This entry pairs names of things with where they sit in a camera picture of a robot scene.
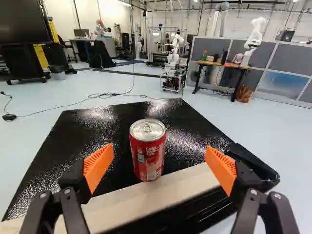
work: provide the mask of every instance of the ceiling light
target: ceiling light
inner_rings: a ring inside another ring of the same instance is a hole
[[[121,1],[121,0],[117,0],[117,1],[118,1],[119,3],[125,5],[125,6],[131,6],[130,4],[128,4],[128,3],[124,2],[124,1]]]

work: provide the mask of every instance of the brown bag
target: brown bag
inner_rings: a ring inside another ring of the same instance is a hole
[[[245,84],[241,84],[236,93],[236,99],[239,102],[247,103],[249,102],[250,96],[252,94],[252,90],[248,88]]]

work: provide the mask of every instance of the trash bin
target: trash bin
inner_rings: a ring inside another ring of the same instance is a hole
[[[56,65],[50,65],[49,66],[51,77],[58,80],[65,80],[65,70],[64,66],[56,66]]]

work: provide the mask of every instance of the cubicle partition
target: cubicle partition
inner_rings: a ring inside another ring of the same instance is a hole
[[[189,63],[187,84],[195,86],[198,65],[204,50],[208,55],[222,55],[228,51],[227,61],[232,61],[238,53],[244,53],[245,40],[227,38],[194,38]],[[263,41],[253,52],[243,84],[254,91],[254,96],[273,101],[312,108],[312,46],[283,41]],[[239,71],[232,68],[204,67],[200,86],[207,89],[219,89],[232,92],[239,77]]]

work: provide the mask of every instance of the television screen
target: television screen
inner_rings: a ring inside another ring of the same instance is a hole
[[[0,44],[48,41],[38,0],[0,0]]]

